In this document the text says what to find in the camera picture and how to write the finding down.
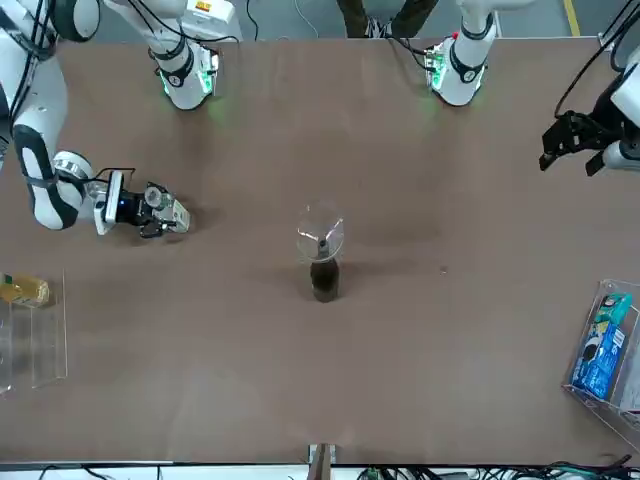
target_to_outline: dark bottle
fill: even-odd
[[[326,240],[318,242],[318,259],[329,255],[329,245]],[[313,296],[319,302],[327,303],[338,296],[338,284],[340,279],[340,267],[335,258],[327,261],[313,262],[311,264],[311,285]]]

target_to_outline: table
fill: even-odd
[[[60,148],[135,166],[195,214],[143,243],[35,224],[0,178],[7,271],[66,268],[69,377],[2,402],[2,460],[584,463],[629,448],[560,388],[597,281],[638,280],[638,179],[538,170],[593,39],[496,42],[468,108],[383,41],[225,45],[223,97],[163,98],[144,48],[67,46]],[[606,59],[567,106],[589,109]],[[312,299],[298,212],[345,215]],[[18,243],[17,249],[9,245]]]

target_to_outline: yellow bottle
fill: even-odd
[[[39,278],[27,275],[7,275],[0,273],[0,298],[5,302],[42,307],[49,301],[49,284]]]

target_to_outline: clear acrylic box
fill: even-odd
[[[13,385],[11,305],[0,302],[0,395]]]
[[[48,305],[28,308],[0,301],[0,394],[67,377],[64,271],[36,277],[49,283]]]
[[[625,334],[611,385],[604,399],[572,385],[572,375],[582,355],[589,328],[603,298],[610,293],[631,293],[632,306],[618,327]],[[580,342],[564,378],[563,388],[594,415],[640,452],[640,285],[620,280],[602,280],[598,285]]]

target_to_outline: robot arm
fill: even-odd
[[[144,37],[165,92],[176,107],[192,110],[213,92],[218,56],[187,39],[178,22],[187,0],[103,1]]]
[[[639,51],[631,54],[626,70],[602,92],[591,113],[568,110],[556,116],[542,136],[542,171],[558,158],[583,150],[596,151],[585,165],[588,176],[604,167],[640,171]]]
[[[471,102],[480,88],[487,56],[496,37],[493,12],[522,8],[534,1],[456,0],[462,10],[460,33],[427,53],[427,61],[433,67],[427,72],[432,90],[450,105]]]
[[[61,9],[68,7],[61,3]],[[63,25],[78,38],[90,38],[99,21],[97,1],[81,7],[91,18]],[[53,167],[58,135],[67,113],[67,89],[54,57],[60,18],[44,2],[5,1],[0,4],[0,102],[27,182],[34,216],[42,225],[60,230],[73,225],[83,203],[78,182],[62,179]],[[84,175],[88,163],[78,156]]]
[[[160,10],[172,15],[181,8],[182,3],[175,12]],[[89,40],[97,31],[99,12],[97,0],[0,0],[0,126],[5,125],[0,134],[7,140],[0,139],[0,147],[6,148],[8,138],[13,139],[33,214],[47,228],[65,229],[85,217],[95,220],[100,234],[115,223],[135,225],[145,238],[166,230],[186,232],[188,212],[163,187],[149,183],[145,193],[128,192],[122,181],[113,180],[117,175],[109,182],[95,179],[89,162],[77,153],[53,155],[67,113],[67,88],[54,56],[57,38]],[[199,72],[199,64],[184,39],[168,34],[159,39],[154,36],[153,42],[154,51],[174,53],[166,60],[169,65],[178,65],[182,59],[192,67],[180,85],[169,90],[171,99],[180,108],[193,107],[193,101],[199,104],[206,95],[193,95],[188,81],[191,72]],[[197,90],[202,92],[200,84]]]

